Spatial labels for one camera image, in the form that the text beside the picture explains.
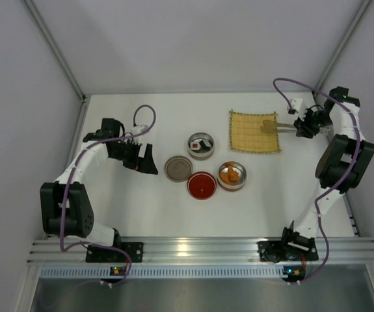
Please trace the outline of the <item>grey round lid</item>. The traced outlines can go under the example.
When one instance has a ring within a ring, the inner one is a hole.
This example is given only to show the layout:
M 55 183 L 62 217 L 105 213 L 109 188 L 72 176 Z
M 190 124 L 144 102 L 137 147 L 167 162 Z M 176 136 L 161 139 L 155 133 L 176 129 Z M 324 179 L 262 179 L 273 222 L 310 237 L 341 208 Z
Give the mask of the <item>grey round lid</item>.
M 181 183 L 193 174 L 193 163 L 184 156 L 176 155 L 165 163 L 164 171 L 170 181 Z

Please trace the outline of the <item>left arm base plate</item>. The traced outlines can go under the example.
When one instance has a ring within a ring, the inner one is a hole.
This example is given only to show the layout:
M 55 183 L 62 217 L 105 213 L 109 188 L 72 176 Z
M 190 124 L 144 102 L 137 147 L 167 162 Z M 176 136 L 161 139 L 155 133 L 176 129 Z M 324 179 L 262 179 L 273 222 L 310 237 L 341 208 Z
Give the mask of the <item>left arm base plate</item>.
M 85 261 L 87 263 L 125 263 L 127 257 L 132 263 L 141 263 L 143 258 L 143 242 L 121 242 L 119 247 L 87 247 Z

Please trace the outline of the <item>sushi roll piece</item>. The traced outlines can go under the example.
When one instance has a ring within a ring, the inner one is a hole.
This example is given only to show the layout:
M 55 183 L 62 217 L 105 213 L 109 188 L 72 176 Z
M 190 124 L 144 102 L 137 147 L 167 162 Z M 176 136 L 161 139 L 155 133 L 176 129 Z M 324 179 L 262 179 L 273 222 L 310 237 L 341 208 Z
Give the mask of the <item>sushi roll piece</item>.
M 205 153 L 207 151 L 210 151 L 212 149 L 212 145 L 207 140 L 201 140 L 202 141 L 202 148 L 201 150 Z
M 202 148 L 202 141 L 195 140 L 191 142 L 189 148 L 191 151 L 200 151 L 200 149 Z

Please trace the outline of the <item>red round lid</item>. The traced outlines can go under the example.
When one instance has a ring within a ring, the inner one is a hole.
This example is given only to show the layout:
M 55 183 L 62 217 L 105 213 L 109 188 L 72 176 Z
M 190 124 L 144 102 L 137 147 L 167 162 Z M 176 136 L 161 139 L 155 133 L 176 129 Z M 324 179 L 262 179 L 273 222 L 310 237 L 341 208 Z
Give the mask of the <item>red round lid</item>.
M 207 200 L 212 197 L 217 190 L 217 181 L 208 172 L 195 172 L 187 180 L 187 190 L 189 194 L 197 200 Z

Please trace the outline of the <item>orange fried food piece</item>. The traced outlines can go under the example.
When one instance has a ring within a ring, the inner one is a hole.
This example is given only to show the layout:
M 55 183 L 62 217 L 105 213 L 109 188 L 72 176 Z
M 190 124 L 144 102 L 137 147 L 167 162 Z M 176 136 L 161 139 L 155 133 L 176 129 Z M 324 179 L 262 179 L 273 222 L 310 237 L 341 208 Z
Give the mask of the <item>orange fried food piece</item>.
M 230 175 L 230 182 L 237 182 L 239 180 L 239 173 L 234 170 L 233 166 L 228 167 L 228 173 Z

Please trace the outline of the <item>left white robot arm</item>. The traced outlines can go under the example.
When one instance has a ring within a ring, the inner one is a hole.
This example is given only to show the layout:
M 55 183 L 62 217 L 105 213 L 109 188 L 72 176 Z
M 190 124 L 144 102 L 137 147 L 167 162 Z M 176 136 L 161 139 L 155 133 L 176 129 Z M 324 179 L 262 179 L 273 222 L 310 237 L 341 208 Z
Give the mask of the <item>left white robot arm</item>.
M 142 144 L 137 141 L 150 129 L 147 125 L 134 125 L 126 132 L 120 121 L 104 118 L 100 129 L 84 137 L 81 149 L 69 167 L 56 180 L 41 186 L 42 227 L 46 234 L 60 239 L 62 251 L 69 249 L 64 243 L 66 237 L 77 237 L 83 244 L 96 247 L 121 246 L 118 231 L 96 220 L 86 184 L 109 159 L 122 162 L 127 169 L 156 175 L 153 146 L 147 144 L 142 149 Z

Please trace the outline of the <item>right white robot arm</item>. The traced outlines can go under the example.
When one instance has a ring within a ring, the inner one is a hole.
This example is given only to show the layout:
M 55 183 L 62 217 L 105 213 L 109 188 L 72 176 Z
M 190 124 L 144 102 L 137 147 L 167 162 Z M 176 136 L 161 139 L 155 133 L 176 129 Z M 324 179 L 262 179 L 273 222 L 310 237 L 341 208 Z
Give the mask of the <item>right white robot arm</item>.
M 349 96 L 347 88 L 332 89 L 321 107 L 307 107 L 296 101 L 291 102 L 291 107 L 298 115 L 293 123 L 297 137 L 313 138 L 322 130 L 329 130 L 333 136 L 316 166 L 317 185 L 310 201 L 297 219 L 284 228 L 280 241 L 286 259 L 316 260 L 315 238 L 324 233 L 322 217 L 358 186 L 374 155 L 374 144 L 362 134 L 360 101 Z

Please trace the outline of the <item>metal tongs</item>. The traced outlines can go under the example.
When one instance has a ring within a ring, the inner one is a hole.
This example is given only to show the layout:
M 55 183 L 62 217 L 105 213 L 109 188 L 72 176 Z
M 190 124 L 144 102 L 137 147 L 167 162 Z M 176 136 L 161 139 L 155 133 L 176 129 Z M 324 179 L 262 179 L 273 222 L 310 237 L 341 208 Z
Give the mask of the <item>metal tongs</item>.
M 276 121 L 264 120 L 260 129 L 265 133 L 290 133 L 296 132 L 297 128 L 288 123 L 278 123 Z

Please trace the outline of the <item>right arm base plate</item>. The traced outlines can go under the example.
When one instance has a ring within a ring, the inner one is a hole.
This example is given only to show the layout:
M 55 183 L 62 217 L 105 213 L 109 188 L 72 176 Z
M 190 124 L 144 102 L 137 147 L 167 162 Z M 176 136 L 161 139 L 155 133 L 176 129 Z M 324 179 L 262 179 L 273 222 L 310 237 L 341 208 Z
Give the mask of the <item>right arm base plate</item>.
M 266 240 L 257 243 L 262 262 L 279 263 L 282 261 L 317 261 L 315 245 L 301 246 L 293 242 L 282 244 L 279 240 Z

